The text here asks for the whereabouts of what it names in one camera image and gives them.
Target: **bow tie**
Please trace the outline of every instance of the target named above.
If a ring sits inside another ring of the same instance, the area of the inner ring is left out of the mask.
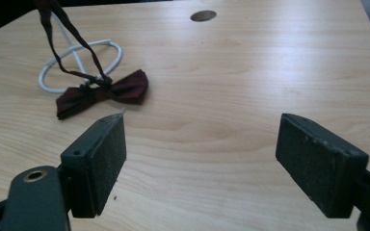
[[[57,100],[57,117],[64,119],[76,115],[96,102],[112,99],[126,104],[141,104],[145,97],[148,87],[148,80],[142,70],[137,70],[127,77],[112,84],[113,80],[106,76],[90,46],[83,40],[77,29],[69,21],[66,12],[56,0],[35,0],[35,5],[40,13],[40,22],[47,34],[50,48],[59,64],[62,72],[72,74],[89,80],[89,83],[80,88],[68,88]],[[80,42],[80,44],[92,53],[92,59],[100,72],[100,79],[86,73],[66,70],[62,65],[62,60],[57,55],[52,40],[52,25],[50,17],[52,12],[58,16],[62,24]],[[98,87],[91,88],[90,84],[97,84]]]

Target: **wooden table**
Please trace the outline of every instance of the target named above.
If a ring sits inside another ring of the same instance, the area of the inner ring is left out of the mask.
[[[201,10],[218,15],[194,22]],[[115,80],[141,68],[141,106],[98,103],[64,121],[37,76],[52,57],[36,11],[0,29],[0,201],[12,179],[60,154],[97,119],[126,113],[127,161],[101,217],[73,230],[355,230],[327,219],[275,157],[282,113],[370,155],[370,22],[354,0],[174,1],[67,8],[87,40],[123,49]],[[58,51],[66,42],[55,31]],[[109,47],[95,51],[108,65]],[[95,73],[88,52],[81,53]],[[73,58],[67,68],[77,68]],[[77,77],[54,66],[50,86]]]

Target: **round hole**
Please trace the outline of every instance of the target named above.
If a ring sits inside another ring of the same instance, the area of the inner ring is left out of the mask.
[[[23,177],[23,181],[28,183],[39,181],[46,176],[46,174],[47,172],[45,170],[35,170],[26,174],[25,177]]]
[[[216,12],[213,11],[202,11],[192,14],[191,20],[196,22],[209,21],[216,17]]]

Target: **black strap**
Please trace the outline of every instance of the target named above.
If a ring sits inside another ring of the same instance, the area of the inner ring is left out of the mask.
[[[70,20],[67,17],[66,12],[62,9],[60,4],[56,0],[35,0],[35,5],[37,6],[39,13],[40,13],[40,22],[41,25],[44,28],[44,31],[47,34],[47,39],[49,40],[50,48],[56,58],[56,61],[59,64],[60,70],[67,74],[72,74],[78,77],[82,77],[85,79],[88,79],[90,81],[90,84],[97,83],[98,85],[103,84],[111,84],[112,80],[110,77],[106,76],[103,72],[103,68],[101,67],[100,61],[98,60],[97,56],[95,55],[92,48],[86,43],[86,41],[80,36],[77,29],[71,24]],[[50,22],[50,17],[52,15],[52,12],[57,15],[59,20],[62,22],[62,24],[71,32],[71,34],[77,39],[77,41],[86,49],[88,49],[92,53],[92,59],[94,61],[95,66],[98,68],[98,71],[100,72],[100,75],[102,77],[102,80],[97,80],[94,76],[91,76],[89,74],[81,73],[79,71],[74,70],[66,70],[62,65],[62,60],[56,53],[56,50],[53,45],[53,30],[52,30],[52,24]]]

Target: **wooden desk surface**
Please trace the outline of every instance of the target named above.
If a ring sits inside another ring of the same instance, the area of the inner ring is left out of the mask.
[[[218,15],[190,20],[201,10]],[[275,150],[280,115],[292,113],[370,155],[370,23],[360,2],[175,1],[66,12],[87,41],[121,45],[112,78],[146,72],[145,103],[106,101],[59,121],[58,95],[38,86],[52,57],[38,13],[0,29],[0,201],[18,173],[57,166],[90,125],[124,107],[127,162],[102,216],[73,218],[73,230],[356,229],[357,209],[350,219],[324,218]],[[55,42],[66,48],[59,31]],[[111,48],[95,49],[103,65],[114,58]],[[76,68],[71,57],[64,62]],[[48,85],[80,83],[57,69]]]

